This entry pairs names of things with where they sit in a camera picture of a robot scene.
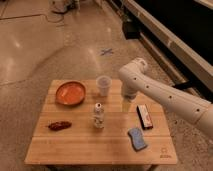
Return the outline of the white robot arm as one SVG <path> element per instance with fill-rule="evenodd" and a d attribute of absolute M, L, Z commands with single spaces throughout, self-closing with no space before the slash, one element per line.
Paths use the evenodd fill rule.
<path fill-rule="evenodd" d="M 213 103 L 148 77 L 147 68 L 148 64 L 143 58 L 135 58 L 119 69 L 121 95 L 133 100 L 141 92 L 213 140 Z"/>

